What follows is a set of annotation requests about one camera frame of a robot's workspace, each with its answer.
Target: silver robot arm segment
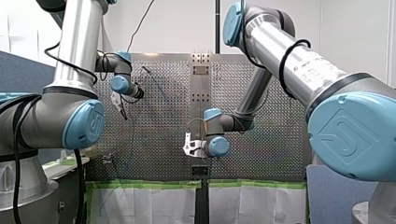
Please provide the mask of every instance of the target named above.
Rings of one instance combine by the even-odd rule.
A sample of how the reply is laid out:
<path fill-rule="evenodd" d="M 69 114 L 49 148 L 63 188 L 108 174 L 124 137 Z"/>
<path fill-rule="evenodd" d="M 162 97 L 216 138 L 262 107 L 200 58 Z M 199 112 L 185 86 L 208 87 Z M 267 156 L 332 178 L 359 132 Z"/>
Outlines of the silver robot arm segment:
<path fill-rule="evenodd" d="M 293 35 L 286 13 L 235 3 L 223 37 L 226 45 L 262 64 L 306 108 L 311 146 L 326 165 L 349 178 L 395 181 L 396 91 L 369 74 L 337 68 Z M 210 138 L 228 131 L 218 109 L 204 117 Z M 205 147 L 210 152 L 215 145 Z"/>
<path fill-rule="evenodd" d="M 107 9 L 106 0 L 67 1 L 59 59 L 94 71 L 100 20 Z M 5 223 L 14 223 L 15 146 L 21 164 L 21 222 L 38 224 L 45 217 L 46 223 L 58 223 L 58 185 L 47 181 L 37 150 L 86 148 L 97 142 L 105 115 L 93 82 L 90 74 L 57 62 L 54 80 L 42 96 L 0 94 L 5 98 L 0 100 L 0 219 Z M 16 123 L 23 113 L 26 117 L 18 133 Z"/>

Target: perforated metal panel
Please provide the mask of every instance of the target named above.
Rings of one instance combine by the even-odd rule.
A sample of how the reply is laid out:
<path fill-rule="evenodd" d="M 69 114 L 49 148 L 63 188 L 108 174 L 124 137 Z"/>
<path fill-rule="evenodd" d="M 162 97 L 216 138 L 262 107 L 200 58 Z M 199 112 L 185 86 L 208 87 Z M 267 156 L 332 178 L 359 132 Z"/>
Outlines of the perforated metal panel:
<path fill-rule="evenodd" d="M 184 133 L 190 119 L 190 55 L 133 55 L 132 80 L 144 90 L 144 99 L 124 107 L 124 120 L 110 101 L 107 81 L 96 91 L 106 107 L 105 133 L 92 155 L 87 177 L 190 179 L 190 159 L 184 155 Z M 142 70 L 146 66 L 151 75 Z M 103 156 L 112 154 L 112 163 Z"/>
<path fill-rule="evenodd" d="M 239 56 L 213 56 L 212 106 L 233 112 L 254 70 Z M 309 151 L 304 148 L 304 108 L 283 92 L 276 78 L 255 124 L 254 130 L 244 134 L 226 133 L 231 153 L 212 160 L 211 177 L 302 180 L 309 161 Z"/>
<path fill-rule="evenodd" d="M 112 75 L 96 85 L 106 107 L 106 128 L 99 143 L 87 152 L 92 158 L 87 177 L 191 179 L 191 160 L 182 150 L 186 124 L 191 120 L 191 55 L 134 54 L 133 59 L 132 77 L 145 97 L 136 104 L 125 104 L 128 120 L 111 104 Z M 232 112 L 254 67 L 242 55 L 211 55 L 210 59 L 211 104 Z M 142 70 L 142 65 L 151 75 Z M 310 157 L 304 147 L 303 128 L 304 109 L 274 81 L 268 102 L 256 118 L 256 128 L 243 135 L 227 133 L 231 154 L 213 160 L 210 177 L 301 181 Z M 113 162 L 103 162 L 109 154 Z"/>

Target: metal bracket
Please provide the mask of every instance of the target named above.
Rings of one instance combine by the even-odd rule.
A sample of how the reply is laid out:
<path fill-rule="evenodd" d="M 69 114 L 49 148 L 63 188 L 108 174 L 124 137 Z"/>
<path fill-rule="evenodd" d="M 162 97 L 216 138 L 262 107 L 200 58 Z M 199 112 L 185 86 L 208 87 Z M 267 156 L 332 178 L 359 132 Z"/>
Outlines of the metal bracket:
<path fill-rule="evenodd" d="M 191 133 L 186 133 L 186 141 L 183 147 L 184 153 L 191 157 L 207 158 L 206 154 L 204 153 L 205 144 L 206 141 L 191 141 Z"/>
<path fill-rule="evenodd" d="M 209 66 L 194 66 L 192 68 L 193 75 L 209 75 Z"/>

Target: black stand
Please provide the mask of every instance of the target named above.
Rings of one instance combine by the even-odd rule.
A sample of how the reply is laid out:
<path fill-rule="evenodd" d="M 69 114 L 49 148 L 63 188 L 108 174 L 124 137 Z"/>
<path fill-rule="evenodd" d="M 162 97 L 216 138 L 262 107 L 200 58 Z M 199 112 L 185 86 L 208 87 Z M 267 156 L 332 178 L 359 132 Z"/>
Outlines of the black stand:
<path fill-rule="evenodd" d="M 195 192 L 195 224 L 209 224 L 209 168 L 207 165 L 193 165 L 192 178 L 201 181 Z"/>

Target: blue joint cap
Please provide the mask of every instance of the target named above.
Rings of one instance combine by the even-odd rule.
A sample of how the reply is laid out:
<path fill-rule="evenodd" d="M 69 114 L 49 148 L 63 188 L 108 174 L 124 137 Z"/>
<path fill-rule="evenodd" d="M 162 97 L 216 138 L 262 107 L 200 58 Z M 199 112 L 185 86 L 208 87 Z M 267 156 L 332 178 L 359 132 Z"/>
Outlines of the blue joint cap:
<path fill-rule="evenodd" d="M 111 90 L 124 95 L 128 94 L 129 85 L 129 81 L 123 76 L 114 76 L 110 82 Z"/>
<path fill-rule="evenodd" d="M 127 51 L 119 50 L 116 52 L 116 54 L 119 55 L 121 58 L 125 59 L 126 61 L 128 61 L 129 63 L 132 62 L 132 56 Z"/>
<path fill-rule="evenodd" d="M 228 10 L 225 17 L 223 27 L 223 41 L 224 44 L 231 47 L 236 47 L 238 43 L 238 36 L 241 31 L 242 11 L 241 3 L 235 2 Z"/>
<path fill-rule="evenodd" d="M 14 98 L 17 98 L 17 97 L 27 95 L 27 94 L 30 94 L 30 93 L 27 93 L 27 92 L 1 92 L 0 93 L 0 104 L 4 103 L 6 101 L 12 100 Z"/>
<path fill-rule="evenodd" d="M 93 146 L 105 128 L 105 108 L 98 100 L 80 105 L 64 127 L 63 145 L 66 149 Z"/>
<path fill-rule="evenodd" d="M 218 108 L 210 108 L 204 112 L 204 120 L 213 119 L 221 115 L 221 110 Z"/>
<path fill-rule="evenodd" d="M 230 151 L 231 144 L 227 138 L 217 136 L 210 141 L 209 152 L 213 157 L 223 157 Z"/>
<path fill-rule="evenodd" d="M 338 174 L 364 181 L 396 181 L 396 100 L 347 92 L 323 101 L 308 121 L 318 157 Z"/>

